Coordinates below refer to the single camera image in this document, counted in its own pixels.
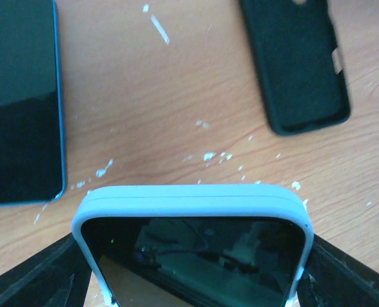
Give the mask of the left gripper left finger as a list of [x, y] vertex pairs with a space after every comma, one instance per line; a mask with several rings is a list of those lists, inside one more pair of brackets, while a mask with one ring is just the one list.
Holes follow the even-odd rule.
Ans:
[[88, 265], [71, 234], [0, 275], [0, 306], [83, 306]]

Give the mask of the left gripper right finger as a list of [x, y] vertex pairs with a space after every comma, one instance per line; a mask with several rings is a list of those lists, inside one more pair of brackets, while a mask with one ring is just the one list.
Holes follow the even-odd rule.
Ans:
[[300, 306], [379, 306], [379, 273], [315, 235], [297, 296]]

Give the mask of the phone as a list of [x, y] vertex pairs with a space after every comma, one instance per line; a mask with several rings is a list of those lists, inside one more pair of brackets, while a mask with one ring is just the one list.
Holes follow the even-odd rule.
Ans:
[[268, 184], [102, 187], [71, 229], [107, 306], [288, 306], [314, 242]]

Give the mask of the blue smartphone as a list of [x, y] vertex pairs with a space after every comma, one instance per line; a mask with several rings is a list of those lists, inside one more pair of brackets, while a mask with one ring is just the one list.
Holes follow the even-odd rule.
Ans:
[[57, 4], [0, 1], [0, 206], [48, 203], [66, 186]]

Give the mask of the black phone case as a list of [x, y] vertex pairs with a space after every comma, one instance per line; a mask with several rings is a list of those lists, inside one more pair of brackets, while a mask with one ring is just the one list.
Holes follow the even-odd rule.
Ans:
[[327, 1], [240, 1], [266, 117], [292, 136], [345, 122], [351, 115]]

